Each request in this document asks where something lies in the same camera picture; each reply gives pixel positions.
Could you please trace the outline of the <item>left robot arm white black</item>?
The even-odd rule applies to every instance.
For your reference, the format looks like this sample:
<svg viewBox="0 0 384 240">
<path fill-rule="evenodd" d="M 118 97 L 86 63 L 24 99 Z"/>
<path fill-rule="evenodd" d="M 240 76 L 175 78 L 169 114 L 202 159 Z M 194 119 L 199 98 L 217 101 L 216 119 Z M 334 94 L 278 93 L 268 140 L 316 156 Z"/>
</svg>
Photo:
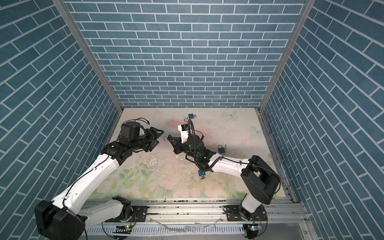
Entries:
<svg viewBox="0 0 384 240">
<path fill-rule="evenodd" d="M 135 217 L 131 201 L 115 196 L 106 203 L 83 210 L 89 196 L 133 153 L 151 152 L 163 130 L 144 128 L 144 118 L 121 125 L 117 140 L 105 145 L 96 160 L 63 192 L 35 207 L 37 231 L 50 240 L 77 240 L 86 230 L 107 220 L 130 222 Z"/>
</svg>

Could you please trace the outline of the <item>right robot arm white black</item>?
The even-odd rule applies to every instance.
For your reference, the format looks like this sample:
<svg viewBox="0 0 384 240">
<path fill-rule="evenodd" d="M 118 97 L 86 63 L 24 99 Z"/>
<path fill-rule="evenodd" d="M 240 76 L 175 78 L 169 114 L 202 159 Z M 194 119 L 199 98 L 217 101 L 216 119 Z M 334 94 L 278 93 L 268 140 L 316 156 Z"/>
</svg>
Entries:
<svg viewBox="0 0 384 240">
<path fill-rule="evenodd" d="M 207 149 L 203 138 L 196 135 L 192 120 L 179 125 L 180 137 L 168 135 L 167 140 L 176 155 L 184 153 L 186 160 L 194 163 L 202 172 L 224 173 L 241 179 L 248 193 L 236 213 L 246 221 L 254 220 L 257 210 L 269 205 L 273 196 L 280 190 L 280 176 L 259 156 L 249 159 L 225 157 Z"/>
</svg>

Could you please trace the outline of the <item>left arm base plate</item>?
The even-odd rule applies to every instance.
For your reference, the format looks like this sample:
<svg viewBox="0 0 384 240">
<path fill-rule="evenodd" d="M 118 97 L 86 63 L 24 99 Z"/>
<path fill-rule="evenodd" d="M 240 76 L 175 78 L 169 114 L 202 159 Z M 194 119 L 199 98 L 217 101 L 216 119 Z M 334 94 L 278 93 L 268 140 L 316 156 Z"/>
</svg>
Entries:
<svg viewBox="0 0 384 240">
<path fill-rule="evenodd" d="M 106 220 L 106 223 L 143 223 L 146 221 L 148 206 L 133 206 L 131 207 L 128 218 L 123 220 L 121 217 Z"/>
</svg>

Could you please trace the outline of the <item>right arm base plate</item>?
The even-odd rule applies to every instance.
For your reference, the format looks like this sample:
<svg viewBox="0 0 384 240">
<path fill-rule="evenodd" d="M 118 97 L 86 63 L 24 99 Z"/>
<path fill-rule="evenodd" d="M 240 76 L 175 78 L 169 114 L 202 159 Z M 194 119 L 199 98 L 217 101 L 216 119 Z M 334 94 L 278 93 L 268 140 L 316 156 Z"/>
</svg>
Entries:
<svg viewBox="0 0 384 240">
<path fill-rule="evenodd" d="M 267 212 L 263 205 L 260 205 L 253 213 L 245 210 L 241 205 L 227 205 L 223 207 L 228 222 L 239 221 L 266 221 Z"/>
</svg>

